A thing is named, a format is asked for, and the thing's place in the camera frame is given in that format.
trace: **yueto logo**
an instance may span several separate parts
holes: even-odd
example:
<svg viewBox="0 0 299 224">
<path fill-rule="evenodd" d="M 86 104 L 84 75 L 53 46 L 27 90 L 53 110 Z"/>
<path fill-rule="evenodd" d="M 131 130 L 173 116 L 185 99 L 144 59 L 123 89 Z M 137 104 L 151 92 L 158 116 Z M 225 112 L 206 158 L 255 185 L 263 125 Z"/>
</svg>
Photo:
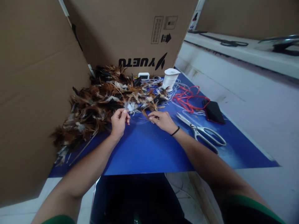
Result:
<svg viewBox="0 0 299 224">
<path fill-rule="evenodd" d="M 155 70 L 157 70 L 160 66 L 161 69 L 163 69 L 164 64 L 165 64 L 165 57 L 167 55 L 164 54 L 156 63 L 156 68 Z M 118 66 L 122 66 L 122 67 L 155 67 L 155 61 L 156 58 L 152 58 L 152 60 L 149 62 L 148 58 L 133 58 L 133 63 L 132 63 L 132 59 L 129 58 L 128 59 L 128 63 L 126 61 L 126 59 L 121 58 L 118 60 Z"/>
</svg>

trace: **red string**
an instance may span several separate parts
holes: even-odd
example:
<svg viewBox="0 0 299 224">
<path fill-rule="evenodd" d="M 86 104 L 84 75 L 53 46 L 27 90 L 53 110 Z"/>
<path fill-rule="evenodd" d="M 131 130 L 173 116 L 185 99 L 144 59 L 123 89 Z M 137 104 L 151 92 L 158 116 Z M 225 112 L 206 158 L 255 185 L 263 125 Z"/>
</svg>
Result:
<svg viewBox="0 0 299 224">
<path fill-rule="evenodd" d="M 191 88 L 193 87 L 197 87 L 197 93 L 195 95 L 193 95 L 193 92 L 190 91 Z M 210 102 L 210 99 L 205 97 L 205 96 L 199 96 L 199 86 L 191 86 L 188 89 L 184 88 L 184 87 L 180 87 L 181 89 L 183 89 L 184 91 L 182 91 L 181 93 L 177 93 L 172 100 L 176 101 L 177 103 L 179 103 L 185 110 L 187 110 L 190 113 L 194 113 L 194 110 L 203 110 L 206 105 Z M 203 107 L 203 108 L 199 108 L 199 107 L 195 107 L 192 104 L 189 103 L 189 99 L 191 98 L 204 98 L 206 100 L 208 100 L 208 103 Z"/>
</svg>

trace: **blue tabletop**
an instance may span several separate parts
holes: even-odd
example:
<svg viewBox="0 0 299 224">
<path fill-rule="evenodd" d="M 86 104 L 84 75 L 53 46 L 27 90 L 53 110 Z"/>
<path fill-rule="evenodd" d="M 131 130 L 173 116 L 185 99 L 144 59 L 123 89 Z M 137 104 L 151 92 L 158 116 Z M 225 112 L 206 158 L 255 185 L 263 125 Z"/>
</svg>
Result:
<svg viewBox="0 0 299 224">
<path fill-rule="evenodd" d="M 188 86 L 193 86 L 183 74 L 180 74 L 178 79 Z M 202 107 L 202 98 L 193 98 L 189 102 Z M 184 113 L 188 114 L 193 119 L 192 123 L 195 121 L 196 125 L 213 129 L 219 133 L 227 142 L 226 146 L 217 147 L 219 156 L 233 169 L 279 166 L 270 156 L 262 153 L 225 116 L 226 124 L 221 125 L 207 121 L 205 116 L 182 112 L 182 110 L 172 102 L 161 109 L 161 111 L 168 111 L 174 122 L 191 136 L 194 136 L 193 130 L 176 117 L 176 112 L 183 115 Z M 168 133 L 145 120 L 142 114 L 131 116 L 130 124 L 130 126 L 126 126 L 124 136 L 113 150 L 103 175 L 194 171 L 182 147 Z M 109 133 L 98 134 L 76 162 L 92 151 L 108 135 Z M 68 163 L 58 167 L 53 166 L 49 177 L 63 177 L 75 165 L 76 162 L 69 166 L 82 148 L 83 146 L 78 149 L 78 152 L 71 154 Z"/>
</svg>

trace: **white-handled scissors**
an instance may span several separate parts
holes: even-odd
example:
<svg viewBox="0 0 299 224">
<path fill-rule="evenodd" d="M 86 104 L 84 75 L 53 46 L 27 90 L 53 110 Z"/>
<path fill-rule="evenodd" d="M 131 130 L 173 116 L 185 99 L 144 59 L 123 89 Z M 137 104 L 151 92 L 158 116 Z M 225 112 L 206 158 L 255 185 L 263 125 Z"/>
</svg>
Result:
<svg viewBox="0 0 299 224">
<path fill-rule="evenodd" d="M 205 143 L 207 143 L 213 149 L 214 153 L 218 154 L 218 149 L 209 140 L 207 140 L 202 134 L 200 134 L 199 131 L 202 132 L 203 134 L 205 134 L 206 136 L 208 136 L 215 144 L 220 145 L 220 146 L 226 145 L 226 141 L 224 140 L 224 138 L 221 137 L 221 135 L 219 135 L 217 132 L 213 131 L 212 129 L 205 128 L 205 127 L 197 127 L 179 113 L 177 113 L 177 117 L 193 129 L 194 138 L 196 140 L 197 140 L 197 136 L 199 136 L 202 140 L 205 141 Z M 222 141 L 222 143 L 219 142 L 218 140 L 216 140 L 207 131 L 213 133 L 217 138 L 219 138 Z"/>
</svg>

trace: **pile of feathers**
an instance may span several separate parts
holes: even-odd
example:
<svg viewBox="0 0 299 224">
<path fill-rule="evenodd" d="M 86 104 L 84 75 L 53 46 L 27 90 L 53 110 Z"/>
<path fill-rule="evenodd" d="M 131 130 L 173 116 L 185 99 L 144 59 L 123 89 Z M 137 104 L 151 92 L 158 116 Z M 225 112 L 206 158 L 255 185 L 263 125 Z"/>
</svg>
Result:
<svg viewBox="0 0 299 224">
<path fill-rule="evenodd" d="M 76 150 L 84 142 L 102 131 L 109 131 L 111 117 L 119 108 L 125 108 L 130 114 L 143 113 L 146 110 L 157 111 L 168 101 L 166 89 L 160 88 L 162 82 L 149 82 L 125 75 L 125 69 L 114 65 L 100 67 L 90 76 L 89 88 L 77 90 L 70 98 L 71 113 L 62 126 L 51 134 L 54 146 L 58 150 L 60 165 L 68 152 Z"/>
</svg>

